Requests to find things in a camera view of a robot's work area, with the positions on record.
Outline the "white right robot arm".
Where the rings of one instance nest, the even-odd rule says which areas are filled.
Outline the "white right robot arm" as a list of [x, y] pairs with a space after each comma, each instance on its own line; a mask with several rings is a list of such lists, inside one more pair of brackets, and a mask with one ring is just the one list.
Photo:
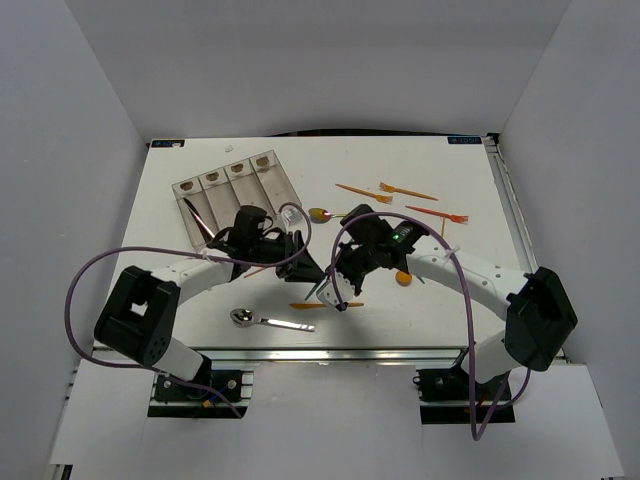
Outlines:
[[566, 290], [554, 271], [508, 269], [453, 248], [435, 230], [403, 214], [375, 212], [362, 204], [341, 222], [331, 262], [316, 297], [344, 311], [362, 292], [367, 275], [399, 270], [434, 281], [463, 296], [465, 312], [478, 303], [503, 321], [481, 342], [470, 340], [451, 374], [453, 390], [472, 399], [488, 382], [518, 367], [546, 371], [578, 324]]

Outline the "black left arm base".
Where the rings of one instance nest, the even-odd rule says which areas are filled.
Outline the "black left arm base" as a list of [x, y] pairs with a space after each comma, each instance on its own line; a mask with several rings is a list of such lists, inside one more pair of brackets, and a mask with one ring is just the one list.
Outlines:
[[[253, 388], [253, 372], [217, 369], [211, 372], [209, 387], [233, 405], [239, 417], [246, 413]], [[174, 419], [238, 419], [229, 405], [210, 390], [193, 389], [157, 376], [151, 391], [147, 416]]]

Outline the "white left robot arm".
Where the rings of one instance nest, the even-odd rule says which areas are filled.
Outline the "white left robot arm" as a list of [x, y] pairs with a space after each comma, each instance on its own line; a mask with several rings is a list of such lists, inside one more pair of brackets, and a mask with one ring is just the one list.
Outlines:
[[211, 387], [211, 360], [173, 338], [178, 307], [235, 281], [255, 264], [273, 264], [276, 276], [286, 282], [315, 284], [324, 277], [302, 233], [279, 228], [271, 233], [267, 218], [265, 210], [243, 205], [233, 225], [209, 242], [202, 259], [151, 271], [124, 269], [98, 318], [94, 339], [140, 366], [177, 378], [188, 398], [205, 396]]

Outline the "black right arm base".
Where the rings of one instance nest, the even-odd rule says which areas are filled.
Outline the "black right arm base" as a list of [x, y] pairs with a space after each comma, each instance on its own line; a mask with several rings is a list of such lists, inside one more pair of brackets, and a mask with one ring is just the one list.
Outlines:
[[[476, 385], [475, 404], [477, 423], [481, 424], [498, 393], [503, 377]], [[420, 401], [423, 425], [468, 425], [470, 423], [469, 385], [450, 369], [421, 369], [413, 384]]]

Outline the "teal plastic knife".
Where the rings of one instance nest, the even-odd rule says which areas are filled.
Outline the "teal plastic knife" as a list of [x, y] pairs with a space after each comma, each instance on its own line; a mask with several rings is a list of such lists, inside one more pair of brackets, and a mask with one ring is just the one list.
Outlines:
[[319, 282], [317, 282], [316, 284], [314, 284], [314, 286], [310, 289], [310, 291], [306, 294], [304, 301], [308, 301], [313, 295], [315, 295], [315, 292], [324, 285], [325, 280], [320, 280]]

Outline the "dark iridescent metal knife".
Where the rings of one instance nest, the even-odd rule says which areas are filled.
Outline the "dark iridescent metal knife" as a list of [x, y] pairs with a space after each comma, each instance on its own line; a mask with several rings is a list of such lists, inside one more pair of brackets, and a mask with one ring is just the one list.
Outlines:
[[191, 216], [196, 222], [198, 229], [206, 243], [209, 243], [214, 240], [215, 234], [211, 231], [208, 225], [205, 223], [198, 210], [194, 206], [194, 204], [187, 198], [184, 199], [184, 203], [189, 210]]

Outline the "orange plastic knife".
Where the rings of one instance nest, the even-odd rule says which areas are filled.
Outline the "orange plastic knife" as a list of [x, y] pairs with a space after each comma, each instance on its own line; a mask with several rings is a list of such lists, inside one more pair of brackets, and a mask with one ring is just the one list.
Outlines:
[[313, 303], [313, 302], [307, 302], [307, 303], [290, 303], [289, 306], [293, 309], [296, 310], [311, 310], [311, 309], [319, 309], [319, 308], [332, 308], [332, 309], [337, 309], [337, 310], [345, 310], [348, 308], [357, 308], [357, 307], [363, 307], [365, 304], [362, 302], [346, 302], [343, 304], [338, 304], [338, 305], [325, 305], [323, 303]]

